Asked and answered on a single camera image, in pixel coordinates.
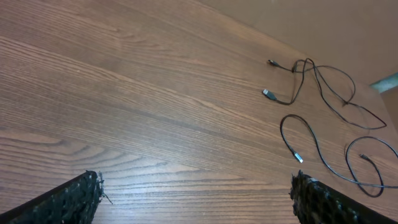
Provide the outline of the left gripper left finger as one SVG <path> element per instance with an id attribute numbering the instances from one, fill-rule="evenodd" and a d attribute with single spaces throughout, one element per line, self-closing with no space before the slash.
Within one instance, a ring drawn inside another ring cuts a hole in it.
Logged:
<path id="1" fill-rule="evenodd" d="M 91 224 L 103 198 L 101 172 L 88 170 L 32 200 L 1 214 L 5 224 Z"/>

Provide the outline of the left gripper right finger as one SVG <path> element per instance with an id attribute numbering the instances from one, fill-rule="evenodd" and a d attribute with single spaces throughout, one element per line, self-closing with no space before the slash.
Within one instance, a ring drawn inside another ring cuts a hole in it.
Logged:
<path id="1" fill-rule="evenodd" d="M 395 221 L 299 171 L 290 198 L 301 224 L 395 224 Z"/>

